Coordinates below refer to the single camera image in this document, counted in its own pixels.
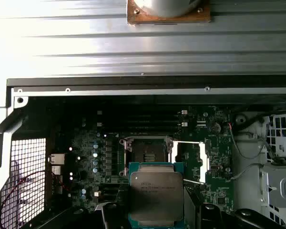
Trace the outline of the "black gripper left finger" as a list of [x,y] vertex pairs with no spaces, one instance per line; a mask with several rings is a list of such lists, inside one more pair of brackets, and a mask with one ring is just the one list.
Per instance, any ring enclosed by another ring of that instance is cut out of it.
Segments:
[[42,213],[22,229],[128,229],[124,209],[115,202],[97,206],[93,212],[82,207],[70,207],[59,213]]

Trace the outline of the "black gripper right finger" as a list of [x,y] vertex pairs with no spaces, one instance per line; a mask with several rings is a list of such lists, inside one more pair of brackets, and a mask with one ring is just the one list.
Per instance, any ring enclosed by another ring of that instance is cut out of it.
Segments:
[[189,229],[285,229],[257,211],[241,208],[225,213],[211,203],[201,202],[198,195],[184,186],[184,221]]

